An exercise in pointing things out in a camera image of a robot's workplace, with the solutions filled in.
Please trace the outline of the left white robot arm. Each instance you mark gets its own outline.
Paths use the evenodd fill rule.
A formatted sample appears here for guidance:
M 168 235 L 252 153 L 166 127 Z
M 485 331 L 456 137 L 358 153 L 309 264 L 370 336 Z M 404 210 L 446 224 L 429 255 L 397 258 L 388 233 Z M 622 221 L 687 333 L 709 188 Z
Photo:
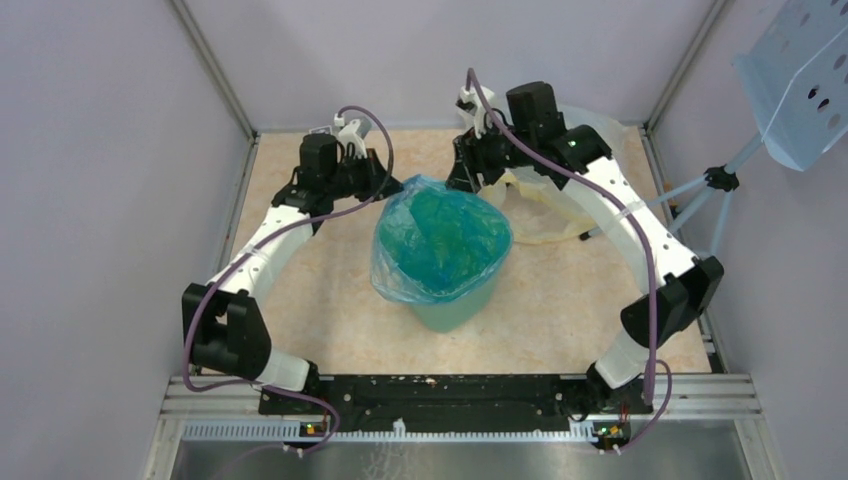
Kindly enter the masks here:
M 364 135 L 307 134 L 291 179 L 252 237 L 222 271 L 185 289 L 186 363 L 281 388 L 292 410 L 314 410 L 321 397 L 315 366 L 273 346 L 261 305 L 296 251 L 324 221 L 339 217 L 336 201 L 353 197 L 365 206 L 402 188 Z

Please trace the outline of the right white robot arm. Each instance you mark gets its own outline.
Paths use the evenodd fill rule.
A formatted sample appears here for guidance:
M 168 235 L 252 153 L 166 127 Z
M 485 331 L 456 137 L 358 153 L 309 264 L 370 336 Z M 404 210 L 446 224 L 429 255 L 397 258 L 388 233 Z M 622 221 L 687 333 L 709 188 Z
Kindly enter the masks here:
M 509 90 L 508 118 L 493 99 L 483 86 L 461 87 L 456 107 L 466 130 L 453 140 L 446 185 L 477 193 L 529 167 L 585 212 L 627 261 L 643 295 L 622 309 L 621 330 L 586 372 L 589 404 L 612 412 L 639 376 L 654 377 L 658 348 L 703 314 L 724 267 L 690 250 L 657 218 L 594 128 L 567 126 L 550 84 Z

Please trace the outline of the light blue tripod stand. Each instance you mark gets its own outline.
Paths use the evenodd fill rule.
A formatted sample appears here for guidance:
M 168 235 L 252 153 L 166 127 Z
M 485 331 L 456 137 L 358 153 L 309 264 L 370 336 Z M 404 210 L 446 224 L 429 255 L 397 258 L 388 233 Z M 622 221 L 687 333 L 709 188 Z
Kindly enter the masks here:
M 644 201 L 637 198 L 635 202 L 626 203 L 622 208 L 614 210 L 614 220 L 621 220 L 626 214 L 633 213 L 655 205 L 665 204 L 670 206 L 670 201 L 683 193 L 697 189 L 695 196 L 681 209 L 677 210 L 673 215 L 669 225 L 669 231 L 676 233 L 698 213 L 707 202 L 714 196 L 721 193 L 723 195 L 716 224 L 711 235 L 709 248 L 705 251 L 708 256 L 716 256 L 721 246 L 723 234 L 725 233 L 727 221 L 729 217 L 730 206 L 734 198 L 736 190 L 740 186 L 737 176 L 738 170 L 752 157 L 752 155 L 763 145 L 761 133 L 755 133 L 747 144 L 735 155 L 728 163 L 720 166 L 708 168 L 700 177 L 689 181 L 688 183 L 675 187 L 670 191 L 659 195 L 658 197 Z

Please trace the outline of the perforated light blue panel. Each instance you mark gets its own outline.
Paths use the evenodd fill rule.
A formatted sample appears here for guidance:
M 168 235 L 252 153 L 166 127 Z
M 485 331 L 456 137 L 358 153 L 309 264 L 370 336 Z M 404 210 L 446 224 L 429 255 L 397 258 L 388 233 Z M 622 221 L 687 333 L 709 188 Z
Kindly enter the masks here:
M 847 132 L 847 3 L 787 1 L 733 65 L 771 157 L 810 169 Z

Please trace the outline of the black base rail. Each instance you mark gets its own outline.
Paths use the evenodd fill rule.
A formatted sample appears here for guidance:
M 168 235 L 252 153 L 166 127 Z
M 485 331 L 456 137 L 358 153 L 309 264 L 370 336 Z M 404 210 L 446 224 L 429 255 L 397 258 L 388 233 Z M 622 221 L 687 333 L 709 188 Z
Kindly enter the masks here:
M 592 415 L 653 411 L 642 381 L 611 390 L 583 375 L 335 375 L 306 392 L 320 402 L 262 389 L 258 411 L 323 420 L 336 410 L 342 433 L 388 431 L 398 420 L 412 433 L 553 432 Z

